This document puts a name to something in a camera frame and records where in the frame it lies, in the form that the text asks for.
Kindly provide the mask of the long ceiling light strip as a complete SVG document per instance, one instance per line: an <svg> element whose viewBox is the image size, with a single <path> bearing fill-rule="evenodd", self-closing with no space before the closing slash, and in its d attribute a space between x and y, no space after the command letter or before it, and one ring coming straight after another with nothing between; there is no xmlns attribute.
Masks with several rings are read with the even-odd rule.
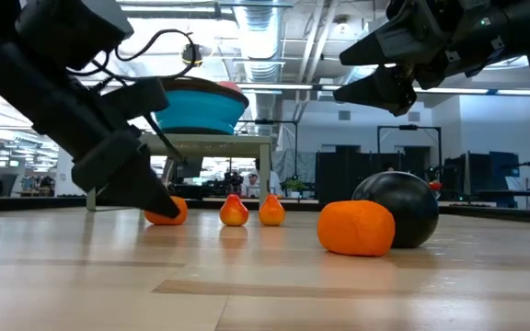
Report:
<svg viewBox="0 0 530 331"><path fill-rule="evenodd" d="M324 91L334 92L340 88L339 85L318 84L274 84L274 83L238 83L242 90L273 90L273 91ZM502 96L502 97L530 97L530 89L485 89L485 88L453 88L437 87L423 90L414 87L417 94L435 95L479 95L479 96Z"/></svg>

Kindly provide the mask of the orange mandarin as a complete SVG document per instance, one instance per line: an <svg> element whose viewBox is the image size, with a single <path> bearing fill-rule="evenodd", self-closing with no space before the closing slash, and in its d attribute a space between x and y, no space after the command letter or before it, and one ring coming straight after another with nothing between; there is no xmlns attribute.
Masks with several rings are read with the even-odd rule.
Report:
<svg viewBox="0 0 530 331"><path fill-rule="evenodd" d="M395 232L392 213L370 200L331 202L318 216L319 243L341 255L382 257L390 250Z"/></svg>
<svg viewBox="0 0 530 331"><path fill-rule="evenodd" d="M169 218L164 215L146 211L144 213L145 219L154 225L182 225L184 222L186 222L188 216L188 206L186 201L177 196L172 196L171 199L179 208L179 215L177 217Z"/></svg>

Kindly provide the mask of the black room partition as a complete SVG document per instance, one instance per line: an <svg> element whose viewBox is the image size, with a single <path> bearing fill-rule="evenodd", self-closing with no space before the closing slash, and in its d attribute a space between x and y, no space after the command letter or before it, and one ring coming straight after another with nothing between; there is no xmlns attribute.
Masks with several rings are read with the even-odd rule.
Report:
<svg viewBox="0 0 530 331"><path fill-rule="evenodd" d="M363 152L359 145L334 145L317 153L316 185L320 203L349 200L366 178L385 171L409 172L422 179L431 165L431 148L400 146L393 153Z"/></svg>

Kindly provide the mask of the dark background monitor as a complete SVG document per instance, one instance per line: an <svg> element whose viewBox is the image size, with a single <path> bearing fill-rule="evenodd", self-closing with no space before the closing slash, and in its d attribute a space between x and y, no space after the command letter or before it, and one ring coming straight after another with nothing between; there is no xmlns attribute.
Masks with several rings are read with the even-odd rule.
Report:
<svg viewBox="0 0 530 331"><path fill-rule="evenodd" d="M186 157L177 161L174 173L174 183L182 184L186 178L199 177L202 171L202 157Z"/></svg>

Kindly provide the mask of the small orange-red pear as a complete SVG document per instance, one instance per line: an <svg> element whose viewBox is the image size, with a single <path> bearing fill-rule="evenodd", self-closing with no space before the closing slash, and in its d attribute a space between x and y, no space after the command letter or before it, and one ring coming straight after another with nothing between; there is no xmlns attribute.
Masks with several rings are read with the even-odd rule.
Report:
<svg viewBox="0 0 530 331"><path fill-rule="evenodd" d="M220 210L220 221L227 226L243 226L248 221L249 212L241 199L230 194Z"/></svg>
<svg viewBox="0 0 530 331"><path fill-rule="evenodd" d="M269 194L259 208L259 221L265 226L281 226L285 220L285 209L278 198Z"/></svg>

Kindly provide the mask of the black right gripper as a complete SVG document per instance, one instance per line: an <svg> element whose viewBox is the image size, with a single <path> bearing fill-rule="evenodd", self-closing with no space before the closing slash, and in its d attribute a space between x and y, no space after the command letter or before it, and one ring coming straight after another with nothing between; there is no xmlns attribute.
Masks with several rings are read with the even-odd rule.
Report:
<svg viewBox="0 0 530 331"><path fill-rule="evenodd" d="M343 65L380 65L333 92L336 101L405 115L416 102L413 82L437 87L455 74L526 53L521 29L530 0L390 0L388 22L340 54Z"/></svg>

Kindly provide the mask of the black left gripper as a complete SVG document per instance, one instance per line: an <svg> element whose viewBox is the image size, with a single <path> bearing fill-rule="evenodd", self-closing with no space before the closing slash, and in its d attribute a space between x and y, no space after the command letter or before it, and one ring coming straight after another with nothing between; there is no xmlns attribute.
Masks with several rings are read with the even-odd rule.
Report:
<svg viewBox="0 0 530 331"><path fill-rule="evenodd" d="M80 188L102 188L98 197L110 204L179 216L150 166L141 132L101 97L82 86L38 88L32 92L34 128L74 158L72 179Z"/></svg>

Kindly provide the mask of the blue collapsible strainer bowl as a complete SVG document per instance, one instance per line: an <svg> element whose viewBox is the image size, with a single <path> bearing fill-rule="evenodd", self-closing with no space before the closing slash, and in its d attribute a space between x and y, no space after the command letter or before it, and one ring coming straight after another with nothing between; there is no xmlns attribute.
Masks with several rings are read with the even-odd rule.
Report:
<svg viewBox="0 0 530 331"><path fill-rule="evenodd" d="M161 78L169 106L155 113L165 133L233 135L249 106L241 92L197 77Z"/></svg>

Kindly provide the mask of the blue black background workstation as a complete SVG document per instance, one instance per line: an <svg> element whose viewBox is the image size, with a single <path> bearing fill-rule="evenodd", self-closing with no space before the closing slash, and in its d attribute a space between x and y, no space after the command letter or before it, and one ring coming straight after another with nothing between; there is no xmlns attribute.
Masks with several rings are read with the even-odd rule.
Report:
<svg viewBox="0 0 530 331"><path fill-rule="evenodd" d="M530 188L524 184L510 188L507 180L518 179L520 169L530 167L530 161L520 163L518 154L467 151L457 158L444 161L441 173L440 199L464 202L492 202L497 207L517 209L516 198L530 198Z"/></svg>

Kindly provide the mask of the black plum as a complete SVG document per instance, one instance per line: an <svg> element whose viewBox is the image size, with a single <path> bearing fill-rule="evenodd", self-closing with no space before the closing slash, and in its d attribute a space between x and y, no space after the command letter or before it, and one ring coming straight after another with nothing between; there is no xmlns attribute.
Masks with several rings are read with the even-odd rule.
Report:
<svg viewBox="0 0 530 331"><path fill-rule="evenodd" d="M429 185L406 172L376 173L353 191L353 200L370 200L385 207L395 220L393 248L416 248L435 232L439 204Z"/></svg>

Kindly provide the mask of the round ceiling fixture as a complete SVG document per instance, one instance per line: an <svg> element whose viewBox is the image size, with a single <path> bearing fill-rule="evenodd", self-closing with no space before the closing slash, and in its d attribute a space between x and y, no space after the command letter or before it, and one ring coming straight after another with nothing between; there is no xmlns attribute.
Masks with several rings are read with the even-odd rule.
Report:
<svg viewBox="0 0 530 331"><path fill-rule="evenodd" d="M351 32L349 15L336 15L333 18L333 31L337 34L344 35Z"/></svg>

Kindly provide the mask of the person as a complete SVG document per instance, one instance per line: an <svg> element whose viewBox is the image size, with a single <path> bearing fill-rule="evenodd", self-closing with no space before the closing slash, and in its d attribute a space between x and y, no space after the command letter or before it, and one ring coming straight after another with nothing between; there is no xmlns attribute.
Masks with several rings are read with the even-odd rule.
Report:
<svg viewBox="0 0 530 331"><path fill-rule="evenodd" d="M283 190L279 176L271 171L270 175L270 193L276 196L282 196ZM245 198L258 198L260 194L260 177L257 170L249 173L243 179L241 185L241 196Z"/></svg>

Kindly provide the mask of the black aluminium table frame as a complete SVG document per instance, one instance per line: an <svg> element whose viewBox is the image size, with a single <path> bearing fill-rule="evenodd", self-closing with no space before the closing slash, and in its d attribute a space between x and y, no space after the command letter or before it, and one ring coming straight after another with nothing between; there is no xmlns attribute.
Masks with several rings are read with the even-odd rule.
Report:
<svg viewBox="0 0 530 331"><path fill-rule="evenodd" d="M113 202L98 200L99 207L125 207ZM259 208L259 202L252 200L243 200L243 204L251 211L256 211ZM224 205L223 199L216 200L187 200L189 209L207 209L219 210ZM289 202L282 202L282 206L286 211L322 211L326 206L322 203L306 203L305 200L297 201L289 200ZM23 198L9 198L0 197L0 211L26 211L38 209L61 209L86 207L86 198L82 197L23 197ZM476 205L445 205L439 207L441 215L458 215L474 218L506 220L521 223L530 223L530 210L517 209L502 209L495 207L478 207Z"/></svg>

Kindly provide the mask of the black background frame stand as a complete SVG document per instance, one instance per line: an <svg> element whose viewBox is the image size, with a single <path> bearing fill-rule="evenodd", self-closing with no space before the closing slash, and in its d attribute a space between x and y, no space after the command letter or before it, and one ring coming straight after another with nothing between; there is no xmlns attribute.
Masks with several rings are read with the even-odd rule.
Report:
<svg viewBox="0 0 530 331"><path fill-rule="evenodd" d="M435 126L418 126L414 124L406 124L406 125L380 125L376 127L376 159L377 159L377 166L378 169L381 170L381 143L384 139L381 136L382 129L387 130L398 130L398 131L424 131L428 135L428 130L436 131L437 133L437 145L438 145L438 166L435 167L435 169L439 170L439 174L443 172L444 167L444 160L443 160L443 144L442 144L442 128L441 127L435 127Z"/></svg>

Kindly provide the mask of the green potted plant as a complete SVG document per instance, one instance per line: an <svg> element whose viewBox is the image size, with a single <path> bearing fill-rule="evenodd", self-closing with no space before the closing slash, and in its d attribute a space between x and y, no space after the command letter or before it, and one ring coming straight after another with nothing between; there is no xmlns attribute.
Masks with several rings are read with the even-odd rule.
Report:
<svg viewBox="0 0 530 331"><path fill-rule="evenodd" d="M306 189L306 185L298 176L288 177L282 182L282 189L286 198L301 199L302 192Z"/></svg>

